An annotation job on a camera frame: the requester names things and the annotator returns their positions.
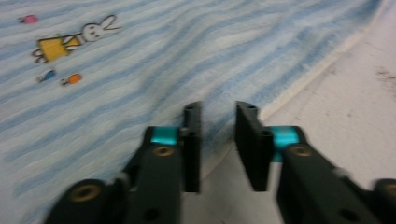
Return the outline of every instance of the striped fabric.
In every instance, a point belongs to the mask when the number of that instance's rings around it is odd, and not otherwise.
[[[0,1],[0,223],[42,223],[83,178],[110,180],[148,125],[203,101],[204,170],[231,144],[234,101],[269,114],[366,31],[378,0]],[[35,15],[37,23],[18,18]],[[118,32],[48,63],[39,39],[117,16]],[[40,83],[38,76],[56,75]],[[80,74],[76,84],[61,79]]]

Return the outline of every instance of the cartoon bunny print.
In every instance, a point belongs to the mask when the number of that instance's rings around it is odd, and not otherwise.
[[[116,16],[110,15],[98,23],[88,23],[81,33],[74,35],[56,36],[52,38],[40,39],[37,41],[38,49],[33,51],[36,63],[49,63],[62,56],[67,56],[79,46],[94,42],[107,34],[116,33],[120,27],[111,27],[116,20]]]

